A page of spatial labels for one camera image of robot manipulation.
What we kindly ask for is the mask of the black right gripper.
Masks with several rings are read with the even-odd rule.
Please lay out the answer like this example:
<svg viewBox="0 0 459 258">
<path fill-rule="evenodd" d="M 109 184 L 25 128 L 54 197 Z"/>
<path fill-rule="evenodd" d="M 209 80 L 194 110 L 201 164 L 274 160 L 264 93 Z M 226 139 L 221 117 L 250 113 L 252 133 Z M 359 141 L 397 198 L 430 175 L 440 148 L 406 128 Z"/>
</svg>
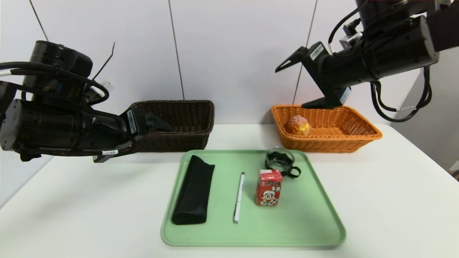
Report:
<svg viewBox="0 0 459 258">
<path fill-rule="evenodd" d="M 301 105 L 303 109 L 333 109 L 342 106 L 354 85 L 377 80 L 371 66 L 365 60 L 365 52 L 346 57 L 328 54 L 323 43 L 310 48 L 300 46 L 285 59 L 275 72 L 302 63 L 314 80 L 323 97 Z"/>
</svg>

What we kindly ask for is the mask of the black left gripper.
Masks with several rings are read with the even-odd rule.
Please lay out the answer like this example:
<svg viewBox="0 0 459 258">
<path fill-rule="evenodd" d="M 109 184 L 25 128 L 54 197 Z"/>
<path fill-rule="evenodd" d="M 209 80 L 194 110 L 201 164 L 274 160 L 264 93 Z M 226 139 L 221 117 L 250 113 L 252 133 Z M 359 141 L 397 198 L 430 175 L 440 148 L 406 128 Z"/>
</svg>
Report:
<svg viewBox="0 0 459 258">
<path fill-rule="evenodd" d="M 81 132 L 81 149 L 85 151 L 110 151 L 129 148 L 146 132 L 171 132 L 172 126 L 158 116 L 148 113 L 142 116 L 134 108 L 121 115 L 101 116 L 90 114 Z"/>
</svg>

